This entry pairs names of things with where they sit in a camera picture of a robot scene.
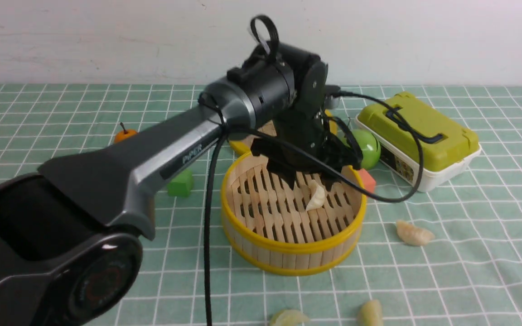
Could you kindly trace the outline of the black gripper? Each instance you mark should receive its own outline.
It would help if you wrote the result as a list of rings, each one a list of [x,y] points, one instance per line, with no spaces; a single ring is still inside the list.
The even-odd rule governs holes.
[[[356,138],[346,135],[350,128],[339,117],[319,110],[313,117],[289,112],[272,120],[276,136],[254,138],[251,153],[268,158],[267,170],[278,176],[291,190],[301,188],[303,174],[318,174],[327,180],[327,191],[343,183],[343,167],[360,169],[362,153]],[[325,166],[336,170],[329,173]]]

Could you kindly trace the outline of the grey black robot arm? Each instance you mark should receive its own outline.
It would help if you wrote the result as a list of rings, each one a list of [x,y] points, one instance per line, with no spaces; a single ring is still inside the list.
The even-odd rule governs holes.
[[[271,41],[210,83],[198,104],[100,150],[52,158],[0,184],[0,326],[81,326],[112,309],[138,275],[139,239],[155,236],[154,196],[230,133],[272,121],[278,142],[253,154],[288,185],[296,172],[327,186],[360,152],[322,113],[337,86],[317,54]]]

